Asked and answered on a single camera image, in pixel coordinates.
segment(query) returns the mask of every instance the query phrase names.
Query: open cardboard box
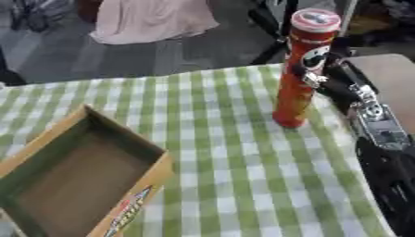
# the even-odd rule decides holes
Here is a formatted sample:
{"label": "open cardboard box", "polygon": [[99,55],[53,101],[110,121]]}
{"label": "open cardboard box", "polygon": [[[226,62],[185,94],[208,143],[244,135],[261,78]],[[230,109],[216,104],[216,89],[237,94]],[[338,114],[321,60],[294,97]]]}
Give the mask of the open cardboard box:
{"label": "open cardboard box", "polygon": [[172,175],[168,153],[81,106],[0,163],[0,206],[22,236],[114,236]]}

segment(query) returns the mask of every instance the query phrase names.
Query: pringles logo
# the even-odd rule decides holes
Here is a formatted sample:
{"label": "pringles logo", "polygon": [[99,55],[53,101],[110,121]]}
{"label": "pringles logo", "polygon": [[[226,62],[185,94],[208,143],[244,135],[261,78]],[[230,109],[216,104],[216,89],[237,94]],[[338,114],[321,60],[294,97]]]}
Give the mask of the pringles logo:
{"label": "pringles logo", "polygon": [[110,229],[106,232],[104,237],[114,236],[118,231],[122,230],[132,222],[137,213],[141,210],[146,197],[152,189],[153,186],[148,186],[140,193],[134,195],[131,199],[124,200],[120,204],[119,215],[112,220]]}

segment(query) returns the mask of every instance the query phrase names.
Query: green checkered tablecloth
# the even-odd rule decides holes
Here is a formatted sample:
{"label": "green checkered tablecloth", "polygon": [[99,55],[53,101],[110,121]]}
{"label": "green checkered tablecloth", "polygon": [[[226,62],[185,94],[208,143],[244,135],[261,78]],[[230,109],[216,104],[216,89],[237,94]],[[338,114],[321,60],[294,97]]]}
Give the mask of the green checkered tablecloth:
{"label": "green checkered tablecloth", "polygon": [[130,236],[390,236],[329,101],[285,130],[271,118],[279,65],[0,91],[0,156],[79,104],[170,150],[175,177]]}

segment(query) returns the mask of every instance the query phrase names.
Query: pringles can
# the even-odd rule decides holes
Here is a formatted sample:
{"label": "pringles can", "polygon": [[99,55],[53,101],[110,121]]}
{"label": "pringles can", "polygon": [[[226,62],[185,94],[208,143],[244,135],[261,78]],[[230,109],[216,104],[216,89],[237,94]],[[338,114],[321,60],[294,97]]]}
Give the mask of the pringles can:
{"label": "pringles can", "polygon": [[330,44],[340,28],[341,19],[332,11],[305,8],[291,18],[276,109],[272,116],[287,128],[299,127],[306,118],[306,109],[314,91],[293,74],[293,65],[301,64],[308,71],[321,74]]}

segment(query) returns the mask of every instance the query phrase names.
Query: floor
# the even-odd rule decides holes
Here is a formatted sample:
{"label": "floor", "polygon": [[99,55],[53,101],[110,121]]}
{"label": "floor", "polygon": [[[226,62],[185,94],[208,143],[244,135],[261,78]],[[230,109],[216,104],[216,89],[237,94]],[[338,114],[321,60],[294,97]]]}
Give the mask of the floor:
{"label": "floor", "polygon": [[266,33],[249,24],[250,0],[209,2],[220,26],[192,38],[98,44],[88,35],[94,25],[71,14],[61,26],[42,34],[10,31],[3,23],[0,44],[10,68],[30,83],[43,83],[244,66],[271,42]]}

